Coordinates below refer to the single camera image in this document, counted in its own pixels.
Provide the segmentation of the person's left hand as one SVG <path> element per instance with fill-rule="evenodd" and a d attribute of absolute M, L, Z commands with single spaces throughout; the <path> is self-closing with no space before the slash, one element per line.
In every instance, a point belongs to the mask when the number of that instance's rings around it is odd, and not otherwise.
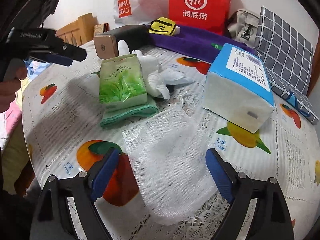
<path fill-rule="evenodd" d="M 16 98 L 16 92 L 21 88 L 21 81 L 27 77 L 27 68 L 25 65 L 21 65 L 16 70 L 16 74 L 13 80 L 1 82 L 0 90 L 0 111 L 6 112 L 10 104 Z"/>

